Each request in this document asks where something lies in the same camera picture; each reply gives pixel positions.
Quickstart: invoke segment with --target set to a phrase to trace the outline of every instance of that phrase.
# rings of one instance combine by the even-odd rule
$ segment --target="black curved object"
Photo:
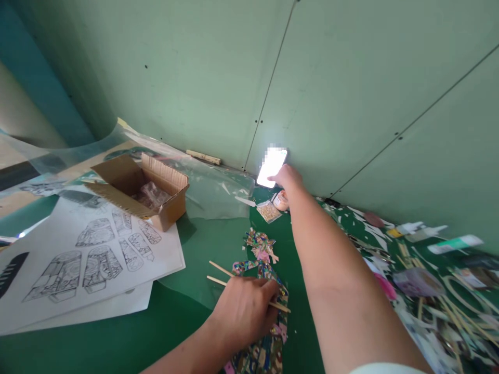
[[[0,299],[9,289],[29,254],[29,252],[25,252],[15,256],[0,274]]]

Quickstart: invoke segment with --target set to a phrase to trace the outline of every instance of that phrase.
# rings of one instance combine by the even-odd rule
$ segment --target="small plastic bag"
[[[158,209],[165,202],[167,202],[171,196],[165,191],[159,189],[153,181],[144,184],[140,188],[140,192],[137,196],[137,201],[141,204],[147,206],[150,209]]]
[[[282,216],[281,212],[277,210],[274,204],[267,200],[266,202],[260,203],[256,206],[256,210],[261,214],[267,223],[272,223],[277,218]]]

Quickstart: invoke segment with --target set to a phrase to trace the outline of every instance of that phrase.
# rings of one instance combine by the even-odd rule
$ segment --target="cardboard box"
[[[154,227],[161,231],[167,231],[186,212],[189,178],[145,153],[142,153],[142,168],[124,154],[91,169],[108,184],[86,183],[87,188],[134,216],[150,218]],[[158,210],[131,198],[150,181],[171,195]]]

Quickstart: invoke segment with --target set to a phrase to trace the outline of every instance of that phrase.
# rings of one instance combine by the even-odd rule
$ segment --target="hand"
[[[293,185],[302,185],[303,177],[295,168],[284,164],[277,175],[267,178],[269,181],[277,182],[285,190]]]
[[[233,277],[206,323],[216,326],[216,333],[235,354],[269,333],[278,314],[269,302],[278,292],[274,280]]]

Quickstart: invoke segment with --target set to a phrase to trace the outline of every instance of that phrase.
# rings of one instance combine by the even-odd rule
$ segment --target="smartphone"
[[[267,148],[264,163],[261,166],[256,183],[270,189],[274,188],[275,182],[269,181],[267,177],[274,176],[279,172],[279,170],[281,170],[281,166],[284,165],[286,157],[286,148]]]

